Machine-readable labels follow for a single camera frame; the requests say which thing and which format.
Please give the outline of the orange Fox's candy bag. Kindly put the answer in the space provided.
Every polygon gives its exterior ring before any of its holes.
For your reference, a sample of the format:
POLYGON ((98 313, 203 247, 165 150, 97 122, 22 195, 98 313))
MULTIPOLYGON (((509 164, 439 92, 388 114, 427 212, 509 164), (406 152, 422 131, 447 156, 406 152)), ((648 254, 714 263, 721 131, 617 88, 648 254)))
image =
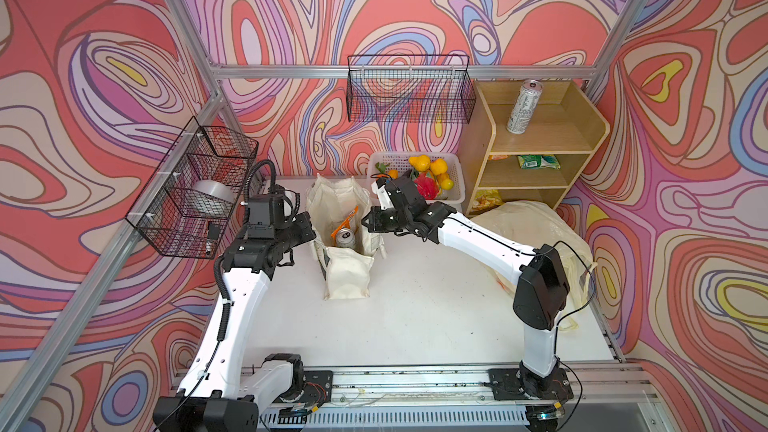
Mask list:
POLYGON ((344 219, 344 220, 343 220, 343 221, 342 221, 342 222, 341 222, 341 223, 340 223, 340 224, 339 224, 339 225, 336 227, 336 229, 335 229, 335 230, 332 232, 332 234, 331 234, 331 237, 332 237, 332 239, 333 239, 333 241, 334 241, 334 246, 335 246, 335 240, 334 240, 334 237, 335 237, 335 234, 336 234, 336 232, 337 232, 337 231, 338 231, 340 228, 342 228, 342 227, 348 227, 348 228, 351 228, 351 229, 352 229, 352 230, 355 232, 355 235, 356 235, 356 229, 355 229, 355 227, 354 227, 353 221, 354 221, 354 219, 356 218, 358 211, 359 211, 359 207, 358 207, 358 206, 356 206, 356 207, 353 209, 353 211, 352 211, 352 212, 350 212, 350 213, 349 213, 349 214, 346 216, 346 218, 345 218, 345 219, 344 219))

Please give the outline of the leaf print canvas tote bag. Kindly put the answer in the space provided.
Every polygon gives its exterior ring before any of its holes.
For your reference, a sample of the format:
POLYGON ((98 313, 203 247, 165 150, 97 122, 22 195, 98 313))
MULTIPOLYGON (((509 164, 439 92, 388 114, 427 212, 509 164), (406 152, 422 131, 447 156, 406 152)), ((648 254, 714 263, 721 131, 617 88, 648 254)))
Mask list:
POLYGON ((371 194, 355 179, 316 178, 307 196, 316 238, 312 250, 325 281, 327 300, 363 299, 375 259, 387 256, 383 236, 362 224, 371 211, 371 194))

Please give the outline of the cream plastic grocery bag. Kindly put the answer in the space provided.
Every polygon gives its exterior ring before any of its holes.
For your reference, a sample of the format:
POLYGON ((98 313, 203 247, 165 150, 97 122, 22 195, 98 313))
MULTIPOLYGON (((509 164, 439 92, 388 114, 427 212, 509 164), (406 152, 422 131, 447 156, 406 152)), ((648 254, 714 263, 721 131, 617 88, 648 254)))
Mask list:
POLYGON ((570 285, 566 307, 558 316, 585 305, 594 286, 596 267, 587 243, 549 206, 535 201, 507 202, 472 218, 476 224, 507 239, 532 247, 552 245, 560 255, 570 285))

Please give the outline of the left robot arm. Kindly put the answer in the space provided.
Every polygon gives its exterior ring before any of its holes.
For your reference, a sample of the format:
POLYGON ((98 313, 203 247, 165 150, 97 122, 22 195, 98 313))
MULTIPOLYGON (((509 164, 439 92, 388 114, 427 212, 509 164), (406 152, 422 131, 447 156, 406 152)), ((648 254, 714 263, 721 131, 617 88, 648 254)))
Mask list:
POLYGON ((313 241, 300 195, 282 187, 245 200, 246 222, 214 262, 219 291, 192 366, 177 392, 157 400, 157 431, 255 431, 261 413, 278 397, 302 394, 306 381, 297 354, 269 356, 251 378, 242 365, 249 327, 280 267, 294 263, 294 248, 313 241))

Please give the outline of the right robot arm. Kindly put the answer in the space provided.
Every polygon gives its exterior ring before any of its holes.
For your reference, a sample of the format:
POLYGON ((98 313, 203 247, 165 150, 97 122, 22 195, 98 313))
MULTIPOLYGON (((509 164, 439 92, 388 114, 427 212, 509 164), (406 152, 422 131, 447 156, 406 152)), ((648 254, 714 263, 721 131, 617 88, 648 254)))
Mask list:
POLYGON ((371 233, 414 235, 461 251, 492 268, 515 286, 513 311, 523 323, 524 350, 517 372, 518 393, 554 400, 566 390, 558 378, 563 363, 556 354, 559 325, 580 312, 566 312, 570 294, 555 245, 538 248, 494 233, 441 201, 427 201, 408 178, 375 174, 371 190, 379 204, 361 219, 371 233))

